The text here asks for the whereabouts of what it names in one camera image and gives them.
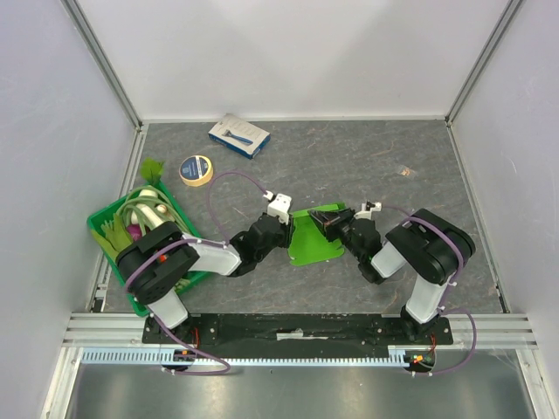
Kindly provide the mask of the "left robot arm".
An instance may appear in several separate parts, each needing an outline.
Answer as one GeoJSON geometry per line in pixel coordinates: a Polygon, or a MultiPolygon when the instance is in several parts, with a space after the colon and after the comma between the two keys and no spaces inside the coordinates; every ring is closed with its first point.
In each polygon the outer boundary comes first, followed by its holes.
{"type": "Polygon", "coordinates": [[[293,232],[289,214],[264,213],[228,243],[194,237],[165,222],[121,251],[116,266],[127,292],[162,322],[162,334],[182,343],[190,337],[192,324],[175,291],[179,280],[192,271],[243,276],[272,250],[288,248],[293,232]]]}

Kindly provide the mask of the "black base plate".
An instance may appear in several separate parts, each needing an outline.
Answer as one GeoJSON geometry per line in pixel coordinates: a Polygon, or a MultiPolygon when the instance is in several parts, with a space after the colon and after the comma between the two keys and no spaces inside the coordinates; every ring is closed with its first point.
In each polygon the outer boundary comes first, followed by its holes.
{"type": "Polygon", "coordinates": [[[399,316],[376,313],[304,314],[304,313],[202,313],[190,315],[167,333],[153,319],[145,321],[141,342],[187,344],[210,347],[230,343],[268,343],[281,340],[341,340],[359,344],[450,346],[453,343],[450,321],[436,318],[414,331],[399,316]]]}

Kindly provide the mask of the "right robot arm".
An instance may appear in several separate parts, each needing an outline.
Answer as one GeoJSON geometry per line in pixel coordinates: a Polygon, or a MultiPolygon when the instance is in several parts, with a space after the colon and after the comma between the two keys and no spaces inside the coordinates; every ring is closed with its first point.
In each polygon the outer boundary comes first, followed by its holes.
{"type": "Polygon", "coordinates": [[[416,273],[415,284],[400,314],[400,333],[413,344],[431,334],[443,311],[450,283],[476,252],[473,239],[454,224],[427,209],[408,213],[381,238],[374,214],[380,203],[366,202],[359,210],[312,209],[309,215],[329,241],[338,240],[354,256],[363,277],[381,284],[405,265],[416,273]]]}

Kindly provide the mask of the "green plastic basket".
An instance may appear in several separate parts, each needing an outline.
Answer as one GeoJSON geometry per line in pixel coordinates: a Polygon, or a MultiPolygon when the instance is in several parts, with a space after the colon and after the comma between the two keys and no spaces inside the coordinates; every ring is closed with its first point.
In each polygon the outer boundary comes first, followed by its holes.
{"type": "Polygon", "coordinates": [[[105,208],[93,213],[87,218],[86,225],[88,226],[93,239],[102,249],[102,252],[107,258],[108,264],[111,267],[112,272],[117,278],[120,285],[125,285],[126,279],[122,277],[117,269],[116,258],[121,251],[123,251],[134,241],[132,240],[131,236],[129,236],[120,217],[116,215],[116,210],[124,203],[126,196],[129,196],[130,194],[136,194],[140,189],[149,186],[157,189],[159,192],[162,192],[166,197],[170,199],[172,205],[178,211],[180,217],[191,228],[192,236],[197,237],[199,235],[194,224],[189,220],[183,208],[172,196],[163,182],[158,182],[156,185],[145,183],[140,187],[132,189],[126,195],[109,204],[105,208]]]}

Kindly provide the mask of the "toy green leaf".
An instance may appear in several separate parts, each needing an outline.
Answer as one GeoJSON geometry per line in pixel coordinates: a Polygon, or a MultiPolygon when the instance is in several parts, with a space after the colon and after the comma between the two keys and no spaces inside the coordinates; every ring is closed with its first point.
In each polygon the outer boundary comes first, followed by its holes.
{"type": "Polygon", "coordinates": [[[164,162],[146,158],[140,166],[141,178],[150,185],[156,185],[162,178],[164,162]]]}

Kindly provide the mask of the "green paper box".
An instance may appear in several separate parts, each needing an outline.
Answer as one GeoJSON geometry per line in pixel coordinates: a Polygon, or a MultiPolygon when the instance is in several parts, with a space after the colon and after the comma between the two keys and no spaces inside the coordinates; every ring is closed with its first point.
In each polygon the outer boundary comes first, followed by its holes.
{"type": "Polygon", "coordinates": [[[293,213],[293,237],[287,250],[291,265],[305,266],[326,262],[344,254],[340,240],[329,242],[315,226],[310,209],[293,213]]]}

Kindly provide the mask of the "white razor box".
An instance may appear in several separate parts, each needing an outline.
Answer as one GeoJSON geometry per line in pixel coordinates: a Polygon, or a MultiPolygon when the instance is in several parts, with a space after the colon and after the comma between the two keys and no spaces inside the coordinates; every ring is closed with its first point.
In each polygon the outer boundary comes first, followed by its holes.
{"type": "Polygon", "coordinates": [[[271,140],[269,132],[231,113],[219,120],[208,135],[247,159],[253,159],[271,140]]]}

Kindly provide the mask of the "white toy radish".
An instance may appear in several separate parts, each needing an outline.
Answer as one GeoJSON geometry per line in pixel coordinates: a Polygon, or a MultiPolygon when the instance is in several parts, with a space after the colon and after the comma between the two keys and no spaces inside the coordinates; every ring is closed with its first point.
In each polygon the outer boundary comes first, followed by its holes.
{"type": "Polygon", "coordinates": [[[159,191],[151,186],[141,189],[138,195],[138,199],[141,202],[150,202],[150,203],[156,203],[161,201],[161,198],[159,196],[159,191]]]}

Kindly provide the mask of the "masking tape roll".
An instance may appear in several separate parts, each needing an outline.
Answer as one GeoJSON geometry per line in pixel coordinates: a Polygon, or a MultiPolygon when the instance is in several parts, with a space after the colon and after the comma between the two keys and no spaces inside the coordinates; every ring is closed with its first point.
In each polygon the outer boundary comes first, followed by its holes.
{"type": "Polygon", "coordinates": [[[211,160],[204,155],[192,155],[185,159],[179,168],[182,182],[190,187],[201,187],[209,183],[214,175],[211,160]]]}

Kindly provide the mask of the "purple toy onion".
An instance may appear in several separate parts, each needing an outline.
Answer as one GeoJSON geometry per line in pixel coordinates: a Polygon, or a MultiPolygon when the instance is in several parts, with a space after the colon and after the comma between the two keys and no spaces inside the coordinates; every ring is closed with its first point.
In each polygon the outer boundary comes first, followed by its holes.
{"type": "Polygon", "coordinates": [[[133,241],[140,240],[142,237],[145,236],[147,232],[149,232],[149,229],[146,228],[145,226],[141,226],[139,224],[133,224],[133,223],[128,225],[126,227],[126,230],[129,236],[131,236],[133,241]]]}

